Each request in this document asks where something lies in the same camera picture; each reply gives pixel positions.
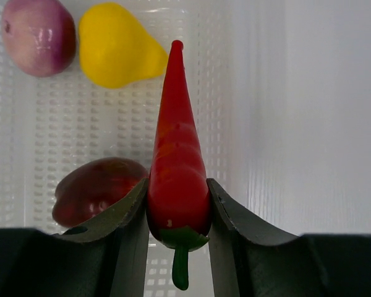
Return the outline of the red fake apple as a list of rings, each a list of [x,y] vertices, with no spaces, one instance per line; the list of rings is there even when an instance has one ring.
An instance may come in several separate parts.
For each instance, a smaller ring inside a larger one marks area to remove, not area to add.
[[[128,158],[86,163],[58,183],[52,217],[66,228],[79,225],[121,200],[147,176],[144,166]]]

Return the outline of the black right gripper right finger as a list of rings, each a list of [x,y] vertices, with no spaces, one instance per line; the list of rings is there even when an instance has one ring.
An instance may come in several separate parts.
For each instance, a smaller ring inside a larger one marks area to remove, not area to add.
[[[296,236],[207,184],[216,296],[371,296],[370,234]]]

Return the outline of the yellow fake pear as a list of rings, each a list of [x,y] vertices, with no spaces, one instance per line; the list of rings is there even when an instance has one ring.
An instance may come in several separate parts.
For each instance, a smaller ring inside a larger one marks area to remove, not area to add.
[[[79,61],[94,84],[121,88],[162,75],[168,54],[126,8],[103,2],[80,18]]]

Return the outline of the pink fake peach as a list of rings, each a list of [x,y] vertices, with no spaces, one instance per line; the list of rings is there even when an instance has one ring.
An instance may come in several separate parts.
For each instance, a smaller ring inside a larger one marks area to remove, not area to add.
[[[34,77],[62,73],[75,58],[75,23],[60,1],[7,1],[1,15],[4,47]]]

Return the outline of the red fake chili pepper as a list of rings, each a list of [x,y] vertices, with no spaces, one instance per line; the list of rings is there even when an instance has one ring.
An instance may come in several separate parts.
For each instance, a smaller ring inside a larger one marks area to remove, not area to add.
[[[189,287],[189,253],[208,242],[210,192],[195,127],[183,61],[174,40],[166,68],[147,194],[152,235],[174,250],[172,280]]]

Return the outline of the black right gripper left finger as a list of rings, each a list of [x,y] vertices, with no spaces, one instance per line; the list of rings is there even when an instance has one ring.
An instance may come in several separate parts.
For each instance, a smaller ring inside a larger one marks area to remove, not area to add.
[[[0,296],[142,296],[147,188],[61,235],[0,228]]]

